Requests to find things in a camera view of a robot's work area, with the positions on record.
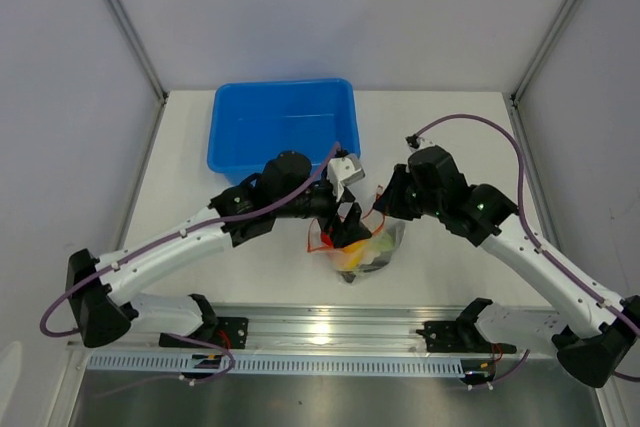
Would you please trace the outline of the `white cauliflower with leaves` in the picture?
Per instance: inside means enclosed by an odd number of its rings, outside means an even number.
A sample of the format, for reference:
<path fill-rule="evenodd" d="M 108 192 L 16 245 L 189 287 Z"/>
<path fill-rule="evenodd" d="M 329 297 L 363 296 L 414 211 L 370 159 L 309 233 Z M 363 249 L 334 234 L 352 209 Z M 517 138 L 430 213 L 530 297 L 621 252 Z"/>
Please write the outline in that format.
<path fill-rule="evenodd" d="M 382 231 L 367 244 L 367 259 L 373 262 L 388 262 L 396 250 L 396 235 Z"/>

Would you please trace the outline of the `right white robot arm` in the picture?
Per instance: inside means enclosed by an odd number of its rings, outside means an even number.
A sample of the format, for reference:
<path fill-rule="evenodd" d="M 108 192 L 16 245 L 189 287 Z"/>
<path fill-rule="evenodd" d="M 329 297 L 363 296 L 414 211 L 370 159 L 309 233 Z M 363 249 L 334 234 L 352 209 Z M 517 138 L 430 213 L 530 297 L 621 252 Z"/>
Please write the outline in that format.
<path fill-rule="evenodd" d="M 524 226 L 521 209 L 499 189 L 468 184 L 439 146 L 395 166 L 376 211 L 412 221 L 436 218 L 451 234 L 499 259 L 554 309 L 535 314 L 476 299 L 459 315 L 458 342 L 468 350 L 506 343 L 555 356 L 581 383 L 603 387 L 639 336 L 639 298 L 622 297 Z"/>

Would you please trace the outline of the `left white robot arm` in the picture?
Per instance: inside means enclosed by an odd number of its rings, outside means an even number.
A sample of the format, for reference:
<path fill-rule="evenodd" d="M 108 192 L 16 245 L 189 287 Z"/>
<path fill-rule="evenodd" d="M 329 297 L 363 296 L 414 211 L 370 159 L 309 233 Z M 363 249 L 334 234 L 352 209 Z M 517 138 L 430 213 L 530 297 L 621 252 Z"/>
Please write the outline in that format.
<path fill-rule="evenodd" d="M 318 168 L 306 156 L 285 151 L 152 240 L 99 256 L 86 249 L 73 253 L 66 287 L 83 344 L 98 348 L 129 332 L 147 332 L 159 334 L 166 345 L 209 345 L 218 319 L 205 296 L 163 297 L 146 288 L 201 258 L 270 233 L 280 218 L 317 221 L 335 247 L 370 239 L 349 190 L 363 176 L 358 157 L 344 150 Z"/>

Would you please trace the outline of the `grey toy fish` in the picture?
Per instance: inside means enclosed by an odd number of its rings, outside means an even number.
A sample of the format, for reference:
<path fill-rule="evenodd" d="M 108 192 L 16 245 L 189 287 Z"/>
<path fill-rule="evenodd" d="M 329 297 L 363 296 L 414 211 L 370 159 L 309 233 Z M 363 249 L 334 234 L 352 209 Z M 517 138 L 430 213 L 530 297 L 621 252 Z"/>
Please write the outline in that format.
<path fill-rule="evenodd" d="M 395 253 L 399 250 L 402 240 L 404 238 L 404 233 L 405 233 L 405 224 L 403 222 L 395 222 L 395 223 L 391 223 L 389 225 L 385 225 L 384 227 L 382 227 L 377 233 L 375 233 L 370 239 L 367 239 L 365 241 L 367 241 L 367 244 L 369 243 L 369 241 L 375 237 L 376 235 L 378 235 L 379 233 L 381 233 L 382 231 L 387 231 L 389 233 L 394 233 L 396 235 L 396 250 L 393 253 L 392 257 L 389 259 L 388 262 L 373 262 L 370 263 L 367 259 L 367 245 L 366 245 L 366 250 L 364 253 L 364 256 L 362 258 L 361 261 L 361 265 L 359 266 L 359 268 L 355 271 L 352 272 L 345 272 L 345 271 L 339 271 L 337 268 L 337 272 L 340 275 L 340 277 L 342 278 L 343 281 L 345 281 L 348 284 L 352 284 L 354 283 L 359 277 L 363 277 L 365 275 L 369 275 L 375 272 L 378 272 L 382 269 L 384 269 L 392 260 L 393 256 L 395 255 Z"/>

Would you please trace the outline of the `orange yellow mango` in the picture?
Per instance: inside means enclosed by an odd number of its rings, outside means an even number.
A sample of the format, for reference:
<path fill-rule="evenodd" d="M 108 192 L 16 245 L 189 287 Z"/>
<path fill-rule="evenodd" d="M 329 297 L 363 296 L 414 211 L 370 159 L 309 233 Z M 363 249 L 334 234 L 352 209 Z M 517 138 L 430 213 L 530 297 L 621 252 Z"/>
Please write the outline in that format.
<path fill-rule="evenodd" d="M 359 268 L 366 250 L 367 241 L 362 240 L 337 249 L 334 263 L 339 271 L 352 272 Z"/>

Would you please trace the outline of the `clear orange-zip plastic bag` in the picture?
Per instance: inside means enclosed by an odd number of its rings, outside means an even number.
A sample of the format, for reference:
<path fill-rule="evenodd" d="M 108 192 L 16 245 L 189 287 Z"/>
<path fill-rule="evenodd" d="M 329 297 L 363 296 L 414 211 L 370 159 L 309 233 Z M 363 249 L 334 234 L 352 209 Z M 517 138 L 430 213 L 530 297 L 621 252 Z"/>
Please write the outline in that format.
<path fill-rule="evenodd" d="M 367 239 L 336 247 L 318 220 L 313 220 L 307 232 L 306 250 L 316 255 L 315 264 L 331 266 L 341 280 L 349 285 L 384 269 L 399 250 L 405 232 L 405 222 L 388 217 L 373 209 L 383 187 L 378 185 L 375 193 L 364 203 L 365 211 L 361 223 L 371 233 Z"/>

